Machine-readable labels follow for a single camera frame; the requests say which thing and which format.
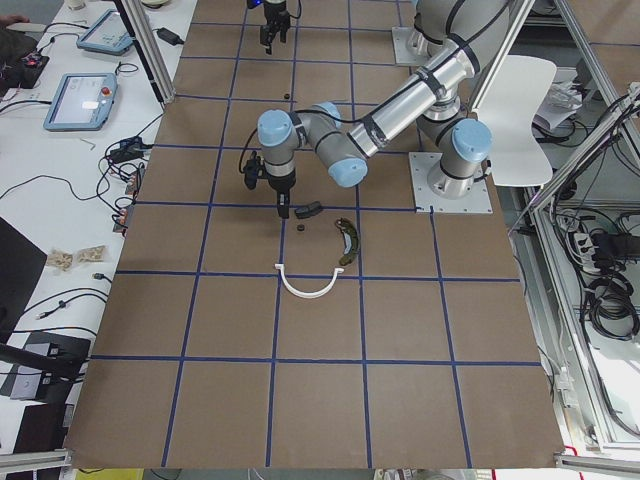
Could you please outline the olive green brake shoe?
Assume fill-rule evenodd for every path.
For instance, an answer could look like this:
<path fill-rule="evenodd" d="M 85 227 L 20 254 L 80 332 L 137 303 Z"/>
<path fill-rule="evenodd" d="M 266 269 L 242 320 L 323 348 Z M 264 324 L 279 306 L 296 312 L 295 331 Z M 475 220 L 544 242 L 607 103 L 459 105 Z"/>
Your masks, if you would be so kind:
<path fill-rule="evenodd" d="M 344 251 L 339 259 L 339 265 L 350 265 L 360 253 L 361 241 L 358 230 L 351 220 L 344 217 L 338 218 L 335 221 L 335 226 L 343 235 L 344 241 Z"/>

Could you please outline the blue teach pendant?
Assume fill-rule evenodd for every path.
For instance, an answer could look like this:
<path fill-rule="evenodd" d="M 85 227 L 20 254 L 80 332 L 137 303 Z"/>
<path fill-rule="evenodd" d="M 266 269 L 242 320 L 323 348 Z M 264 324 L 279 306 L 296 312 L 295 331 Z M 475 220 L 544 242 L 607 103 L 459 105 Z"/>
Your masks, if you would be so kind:
<path fill-rule="evenodd" d="M 107 10 L 76 41 L 79 49 L 121 56 L 133 45 L 120 13 Z"/>
<path fill-rule="evenodd" d="M 100 130 L 109 118 L 117 90 L 117 78 L 111 72 L 64 74 L 43 128 L 51 132 Z"/>

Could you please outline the far blue teach pendant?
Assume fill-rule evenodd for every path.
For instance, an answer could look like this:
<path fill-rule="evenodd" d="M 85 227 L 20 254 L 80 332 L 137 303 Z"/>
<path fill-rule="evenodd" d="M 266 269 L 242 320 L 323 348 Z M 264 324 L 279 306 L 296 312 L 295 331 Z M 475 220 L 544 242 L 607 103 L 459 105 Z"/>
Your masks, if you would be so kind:
<path fill-rule="evenodd" d="M 107 10 L 76 41 L 79 49 L 121 56 L 133 45 L 120 13 Z"/>

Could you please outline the black brake pad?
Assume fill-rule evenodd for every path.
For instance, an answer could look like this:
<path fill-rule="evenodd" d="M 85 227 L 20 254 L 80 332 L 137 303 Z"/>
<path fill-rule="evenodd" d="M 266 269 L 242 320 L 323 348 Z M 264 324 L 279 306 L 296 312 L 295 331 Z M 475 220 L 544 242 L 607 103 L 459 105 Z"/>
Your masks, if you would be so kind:
<path fill-rule="evenodd" d="M 294 214 L 297 219 L 305 220 L 312 218 L 323 211 L 324 207 L 319 201 L 313 201 L 309 204 L 297 207 Z"/>

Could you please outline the aluminium frame post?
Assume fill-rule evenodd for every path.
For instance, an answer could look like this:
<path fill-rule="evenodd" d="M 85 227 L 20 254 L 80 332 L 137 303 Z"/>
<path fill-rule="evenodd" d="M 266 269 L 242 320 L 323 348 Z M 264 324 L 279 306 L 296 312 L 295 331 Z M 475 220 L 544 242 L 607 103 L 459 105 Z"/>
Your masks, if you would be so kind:
<path fill-rule="evenodd" d="M 175 98 L 175 88 L 142 4 L 134 0 L 114 0 L 114 5 L 132 39 L 157 101 L 163 106 L 171 103 Z"/>

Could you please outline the white plastic chair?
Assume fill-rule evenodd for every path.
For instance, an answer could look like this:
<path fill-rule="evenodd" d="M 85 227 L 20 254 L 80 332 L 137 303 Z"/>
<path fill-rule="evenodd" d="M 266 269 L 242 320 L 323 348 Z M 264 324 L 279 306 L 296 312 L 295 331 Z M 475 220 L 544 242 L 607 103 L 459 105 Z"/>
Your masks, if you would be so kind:
<path fill-rule="evenodd" d="M 548 60 L 509 55 L 482 101 L 477 116 L 489 128 L 493 183 L 497 186 L 541 186 L 552 167 L 532 133 L 534 116 L 555 77 Z"/>

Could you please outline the near blue teach pendant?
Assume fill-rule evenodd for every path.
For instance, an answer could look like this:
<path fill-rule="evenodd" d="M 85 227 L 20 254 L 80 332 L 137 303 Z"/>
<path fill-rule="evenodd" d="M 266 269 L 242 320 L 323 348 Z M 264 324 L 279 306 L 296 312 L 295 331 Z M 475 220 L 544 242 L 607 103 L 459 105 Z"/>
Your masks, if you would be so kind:
<path fill-rule="evenodd" d="M 117 78 L 111 72 L 64 74 L 43 128 L 51 132 L 100 130 L 109 118 L 117 90 Z"/>

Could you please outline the small wooden parts bag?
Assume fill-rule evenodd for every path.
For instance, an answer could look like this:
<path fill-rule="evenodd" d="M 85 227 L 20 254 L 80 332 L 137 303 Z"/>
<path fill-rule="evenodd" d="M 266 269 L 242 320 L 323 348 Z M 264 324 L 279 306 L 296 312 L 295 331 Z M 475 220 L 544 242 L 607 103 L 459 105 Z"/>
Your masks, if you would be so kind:
<path fill-rule="evenodd" d="M 75 253 L 75 260 L 79 263 L 104 262 L 107 257 L 108 247 L 106 245 L 83 248 Z"/>

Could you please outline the black power adapter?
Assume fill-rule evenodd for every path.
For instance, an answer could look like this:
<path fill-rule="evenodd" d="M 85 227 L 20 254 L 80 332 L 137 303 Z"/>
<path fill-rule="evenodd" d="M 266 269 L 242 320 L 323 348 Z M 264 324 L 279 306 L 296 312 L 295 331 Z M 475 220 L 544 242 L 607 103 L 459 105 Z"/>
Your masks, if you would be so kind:
<path fill-rule="evenodd" d="M 159 39 L 168 43 L 169 45 L 177 46 L 184 44 L 184 40 L 178 34 L 165 27 L 156 29 L 156 34 Z"/>

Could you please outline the white curved plastic bracket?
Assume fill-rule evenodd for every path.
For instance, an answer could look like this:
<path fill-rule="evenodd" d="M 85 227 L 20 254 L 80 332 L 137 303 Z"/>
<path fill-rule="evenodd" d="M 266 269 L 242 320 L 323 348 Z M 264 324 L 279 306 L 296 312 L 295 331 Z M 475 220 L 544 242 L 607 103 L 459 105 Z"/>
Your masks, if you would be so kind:
<path fill-rule="evenodd" d="M 283 288 L 302 300 L 314 300 L 326 296 L 334 289 L 345 272 L 342 267 L 335 267 L 326 278 L 291 278 L 289 270 L 282 263 L 275 263 L 274 270 L 278 273 Z"/>

